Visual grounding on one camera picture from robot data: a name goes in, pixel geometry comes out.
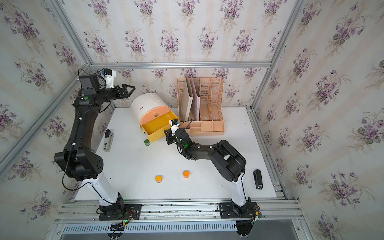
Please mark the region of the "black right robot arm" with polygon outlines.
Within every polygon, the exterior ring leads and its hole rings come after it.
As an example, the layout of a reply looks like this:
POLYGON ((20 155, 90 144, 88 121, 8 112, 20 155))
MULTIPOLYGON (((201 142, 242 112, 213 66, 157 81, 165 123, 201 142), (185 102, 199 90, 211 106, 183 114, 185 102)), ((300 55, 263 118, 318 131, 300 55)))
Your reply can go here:
POLYGON ((246 159, 226 140, 213 145, 193 142, 185 129, 165 130, 167 144, 175 144, 179 154, 188 160, 210 160, 219 174, 231 186, 233 212, 241 215, 251 207, 251 199, 246 194, 243 177, 246 172, 246 159))

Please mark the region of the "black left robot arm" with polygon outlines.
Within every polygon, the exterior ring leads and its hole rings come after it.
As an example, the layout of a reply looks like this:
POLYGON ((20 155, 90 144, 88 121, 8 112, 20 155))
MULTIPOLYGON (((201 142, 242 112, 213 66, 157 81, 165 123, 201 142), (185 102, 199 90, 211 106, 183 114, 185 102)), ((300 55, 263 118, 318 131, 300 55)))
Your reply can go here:
POLYGON ((81 89, 73 103, 75 118, 62 152, 55 153, 54 161, 65 176, 88 187, 97 197, 100 207, 124 208, 121 194, 109 183, 103 173, 102 157, 92 151, 92 137, 96 119, 104 103, 126 99, 135 91, 134 86, 107 84, 108 75, 92 74, 79 77, 81 89))

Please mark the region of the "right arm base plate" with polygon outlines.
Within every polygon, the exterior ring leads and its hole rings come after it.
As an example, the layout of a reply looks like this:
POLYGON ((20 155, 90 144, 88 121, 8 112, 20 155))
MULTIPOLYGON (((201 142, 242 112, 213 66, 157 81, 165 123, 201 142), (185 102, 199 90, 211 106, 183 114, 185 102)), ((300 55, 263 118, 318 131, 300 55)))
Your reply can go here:
POLYGON ((218 204, 221 219, 249 219, 259 215, 260 207, 256 202, 246 202, 242 207, 235 203, 226 202, 218 204))

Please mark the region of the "round white drawer cabinet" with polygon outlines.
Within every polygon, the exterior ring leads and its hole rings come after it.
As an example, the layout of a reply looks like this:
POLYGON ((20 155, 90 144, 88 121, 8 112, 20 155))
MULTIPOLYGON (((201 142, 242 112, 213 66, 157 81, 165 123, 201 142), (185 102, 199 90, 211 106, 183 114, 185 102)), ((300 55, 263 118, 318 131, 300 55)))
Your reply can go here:
POLYGON ((140 117, 141 117, 140 109, 142 107, 144 107, 144 108, 154 108, 154 107, 158 107, 158 106, 168 106, 168 105, 156 93, 143 94, 143 95, 140 95, 140 96, 138 96, 137 98, 135 98, 133 100, 133 102, 131 104, 131 110, 133 111, 134 115, 138 119, 139 126, 140 126, 140 117))

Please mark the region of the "yellow drawer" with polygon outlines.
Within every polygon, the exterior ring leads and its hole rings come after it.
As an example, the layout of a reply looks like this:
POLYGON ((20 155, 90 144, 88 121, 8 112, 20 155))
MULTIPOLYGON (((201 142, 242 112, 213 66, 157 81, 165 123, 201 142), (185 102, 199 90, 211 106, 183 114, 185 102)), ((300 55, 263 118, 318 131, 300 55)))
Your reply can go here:
POLYGON ((172 111, 152 120, 144 125, 140 125, 142 131, 147 135, 150 143, 153 143, 165 136, 164 130, 171 127, 170 120, 179 119, 172 111))

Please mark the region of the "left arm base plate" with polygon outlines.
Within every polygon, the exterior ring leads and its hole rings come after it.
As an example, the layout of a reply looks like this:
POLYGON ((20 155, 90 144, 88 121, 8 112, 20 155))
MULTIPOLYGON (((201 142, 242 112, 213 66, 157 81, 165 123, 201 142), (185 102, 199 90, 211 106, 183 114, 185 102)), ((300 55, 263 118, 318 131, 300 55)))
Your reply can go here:
POLYGON ((97 209, 99 221, 138 220, 142 209, 141 204, 125 204, 125 206, 100 206, 97 209))

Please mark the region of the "pink top drawer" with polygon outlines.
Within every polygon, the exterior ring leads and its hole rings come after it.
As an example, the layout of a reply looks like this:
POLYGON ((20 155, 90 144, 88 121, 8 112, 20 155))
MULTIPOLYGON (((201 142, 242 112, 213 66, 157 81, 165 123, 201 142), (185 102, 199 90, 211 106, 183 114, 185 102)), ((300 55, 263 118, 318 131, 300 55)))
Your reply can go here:
POLYGON ((170 112, 171 109, 168 106, 158 106, 154 108, 144 108, 142 107, 140 109, 140 125, 144 125, 152 120, 155 120, 168 112, 170 112))

